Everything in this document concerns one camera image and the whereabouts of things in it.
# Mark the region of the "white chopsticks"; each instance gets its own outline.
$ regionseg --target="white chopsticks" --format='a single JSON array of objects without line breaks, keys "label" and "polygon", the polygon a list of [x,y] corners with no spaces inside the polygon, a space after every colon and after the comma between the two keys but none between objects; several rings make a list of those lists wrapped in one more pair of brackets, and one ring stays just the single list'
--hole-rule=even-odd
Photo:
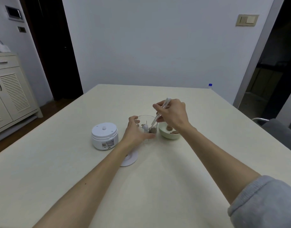
[{"label": "white chopsticks", "polygon": [[[172,99],[171,98],[166,98],[166,100],[164,101],[163,105],[161,106],[162,108],[167,107],[167,105],[170,103]],[[155,119],[153,120],[150,129],[153,127],[153,125],[155,124],[156,120],[161,116],[161,114],[157,114]]]}]

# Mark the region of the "doorway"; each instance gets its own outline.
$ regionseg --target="doorway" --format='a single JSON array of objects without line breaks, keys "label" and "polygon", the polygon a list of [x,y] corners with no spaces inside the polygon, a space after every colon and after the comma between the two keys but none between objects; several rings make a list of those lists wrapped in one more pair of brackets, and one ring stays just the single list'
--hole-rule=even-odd
[{"label": "doorway", "polygon": [[238,109],[276,118],[291,94],[291,0],[284,0]]},{"label": "doorway", "polygon": [[20,0],[53,98],[83,94],[62,0]]}]

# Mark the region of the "person's left arm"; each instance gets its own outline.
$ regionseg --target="person's left arm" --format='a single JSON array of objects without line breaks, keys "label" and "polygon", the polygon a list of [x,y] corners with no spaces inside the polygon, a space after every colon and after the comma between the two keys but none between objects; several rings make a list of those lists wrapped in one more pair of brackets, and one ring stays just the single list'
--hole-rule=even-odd
[{"label": "person's left arm", "polygon": [[122,161],[134,147],[145,139],[155,137],[154,134],[142,133],[138,129],[137,118],[129,118],[123,139],[105,159],[58,200],[34,228],[89,226]]}]

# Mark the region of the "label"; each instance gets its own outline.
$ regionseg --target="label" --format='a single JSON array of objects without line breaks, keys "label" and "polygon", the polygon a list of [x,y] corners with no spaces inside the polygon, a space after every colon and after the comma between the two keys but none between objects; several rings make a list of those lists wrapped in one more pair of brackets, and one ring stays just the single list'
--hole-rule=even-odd
[{"label": "label", "polygon": [[114,145],[114,140],[113,139],[108,141],[108,142],[102,143],[102,147],[105,147],[105,146],[111,147],[113,145]]}]

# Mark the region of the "person's left hand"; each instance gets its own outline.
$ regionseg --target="person's left hand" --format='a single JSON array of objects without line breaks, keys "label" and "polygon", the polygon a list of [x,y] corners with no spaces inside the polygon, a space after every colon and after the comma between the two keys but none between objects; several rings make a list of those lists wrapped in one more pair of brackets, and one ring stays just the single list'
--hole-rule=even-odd
[{"label": "person's left hand", "polygon": [[122,138],[122,142],[125,142],[131,149],[140,145],[146,139],[155,138],[153,133],[143,133],[137,126],[140,120],[137,120],[138,116],[131,116],[128,118],[128,126]]}]

